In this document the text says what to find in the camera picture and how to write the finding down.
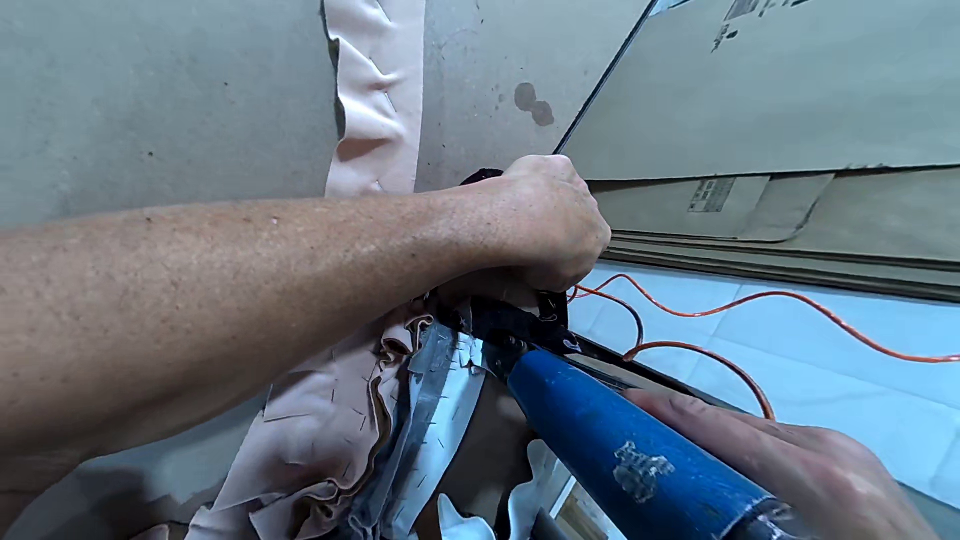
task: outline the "fingers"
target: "fingers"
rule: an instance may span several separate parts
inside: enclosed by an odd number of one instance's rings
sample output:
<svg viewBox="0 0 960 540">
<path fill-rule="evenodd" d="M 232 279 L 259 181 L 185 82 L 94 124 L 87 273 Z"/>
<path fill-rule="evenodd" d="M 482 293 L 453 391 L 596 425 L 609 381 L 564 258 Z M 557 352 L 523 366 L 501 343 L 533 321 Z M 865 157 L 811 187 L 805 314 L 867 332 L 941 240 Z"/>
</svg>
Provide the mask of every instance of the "fingers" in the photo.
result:
<svg viewBox="0 0 960 540">
<path fill-rule="evenodd" d="M 804 481 L 803 465 L 811 458 L 809 451 L 728 411 L 678 393 L 627 390 L 624 397 L 775 494 Z"/>
<path fill-rule="evenodd" d="M 525 156 L 514 161 L 504 171 L 503 176 L 526 174 L 538 174 L 551 180 L 566 182 L 587 189 L 587 183 L 577 174 L 577 170 L 573 168 L 573 162 L 567 156 Z"/>
</svg>

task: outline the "white surface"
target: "white surface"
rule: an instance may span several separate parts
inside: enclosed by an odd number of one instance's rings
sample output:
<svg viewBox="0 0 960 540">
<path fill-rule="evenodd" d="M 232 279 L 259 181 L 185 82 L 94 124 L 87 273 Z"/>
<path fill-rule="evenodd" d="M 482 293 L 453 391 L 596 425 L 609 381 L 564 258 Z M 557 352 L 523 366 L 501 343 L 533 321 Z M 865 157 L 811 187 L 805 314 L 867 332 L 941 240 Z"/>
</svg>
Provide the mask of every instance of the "white surface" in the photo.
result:
<svg viewBox="0 0 960 540">
<path fill-rule="evenodd" d="M 703 311 L 760 290 L 795 290 L 887 347 L 932 356 L 960 351 L 959 306 L 616 263 L 598 264 L 584 285 L 599 285 L 621 272 L 676 310 Z M 762 386 L 778 420 L 842 431 L 873 450 L 896 479 L 960 505 L 960 364 L 918 364 L 882 355 L 786 298 L 685 319 L 657 309 L 625 280 L 604 290 L 636 308 L 645 341 L 685 341 L 726 356 Z M 570 327 L 619 352 L 636 339 L 630 314 L 601 298 L 571 304 Z M 746 385 L 707 357 L 658 349 L 638 360 L 759 414 Z"/>
</svg>

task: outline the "white fabric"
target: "white fabric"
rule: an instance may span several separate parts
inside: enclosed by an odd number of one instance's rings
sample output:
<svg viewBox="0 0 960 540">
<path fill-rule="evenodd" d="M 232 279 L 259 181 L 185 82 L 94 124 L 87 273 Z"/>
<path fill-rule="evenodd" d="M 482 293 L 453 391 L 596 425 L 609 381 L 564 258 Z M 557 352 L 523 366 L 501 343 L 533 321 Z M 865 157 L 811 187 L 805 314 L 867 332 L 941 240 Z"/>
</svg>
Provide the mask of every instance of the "white fabric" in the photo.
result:
<svg viewBox="0 0 960 540">
<path fill-rule="evenodd" d="M 465 518 L 443 493 L 437 498 L 440 535 L 443 540 L 496 540 L 493 529 L 479 516 Z"/>
<path fill-rule="evenodd" d="M 391 540 L 416 536 L 414 522 L 433 495 L 460 447 L 483 387 L 483 341 L 464 333 L 457 336 L 457 352 L 450 365 L 443 398 L 423 438 L 415 473 L 395 485 L 396 499 L 387 508 L 383 535 Z"/>
</svg>

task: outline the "gray wall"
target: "gray wall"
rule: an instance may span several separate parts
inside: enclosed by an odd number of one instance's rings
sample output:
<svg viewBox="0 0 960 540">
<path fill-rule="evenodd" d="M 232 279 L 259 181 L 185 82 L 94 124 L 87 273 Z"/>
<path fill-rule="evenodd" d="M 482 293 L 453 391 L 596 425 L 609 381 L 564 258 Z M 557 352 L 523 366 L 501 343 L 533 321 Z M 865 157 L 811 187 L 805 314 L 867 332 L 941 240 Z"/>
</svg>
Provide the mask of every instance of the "gray wall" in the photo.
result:
<svg viewBox="0 0 960 540">
<path fill-rule="evenodd" d="M 0 73 L 0 228 L 324 193 L 337 130 L 319 0 L 12 0 Z M 7 538 L 124 538 L 189 520 L 261 403 L 86 463 Z"/>
</svg>

